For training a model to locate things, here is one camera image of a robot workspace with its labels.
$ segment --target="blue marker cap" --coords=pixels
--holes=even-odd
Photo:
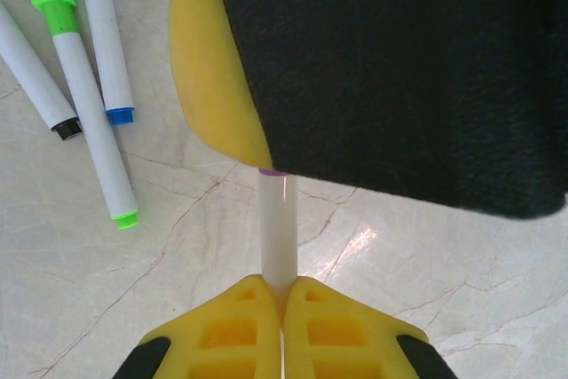
[[[134,107],[114,108],[107,110],[106,115],[112,124],[128,124],[134,122]]]

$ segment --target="marker barrel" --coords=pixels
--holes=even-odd
[[[133,121],[134,101],[113,0],[85,0],[106,113],[113,124]]]
[[[282,315],[298,274],[296,177],[270,170],[259,177],[261,271]]]
[[[48,128],[57,131],[63,140],[81,132],[77,123],[77,114],[2,3],[0,3],[0,56],[13,72]]]
[[[53,37],[53,42],[110,215],[120,228],[133,226],[136,224],[138,206],[83,41],[78,33],[61,33]]]

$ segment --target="marble surface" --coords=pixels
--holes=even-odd
[[[2,1],[68,95],[42,17]],[[168,0],[115,2],[137,105],[116,131],[136,228],[116,230],[84,139],[47,131],[0,61],[2,378],[110,378],[145,332],[259,271],[256,172],[186,125]],[[424,328],[461,379],[568,377],[568,214],[513,222],[299,187],[302,274]]]

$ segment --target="green marker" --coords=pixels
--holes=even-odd
[[[31,0],[43,13],[91,151],[111,217],[120,229],[138,222],[138,205],[79,35],[75,0]]]

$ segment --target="black rubber pad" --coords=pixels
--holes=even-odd
[[[457,379],[432,345],[411,336],[397,340],[420,379]]]
[[[508,217],[564,206],[568,0],[224,0],[275,168]]]
[[[167,337],[156,337],[143,343],[130,353],[113,376],[113,379],[152,379],[170,348]]]

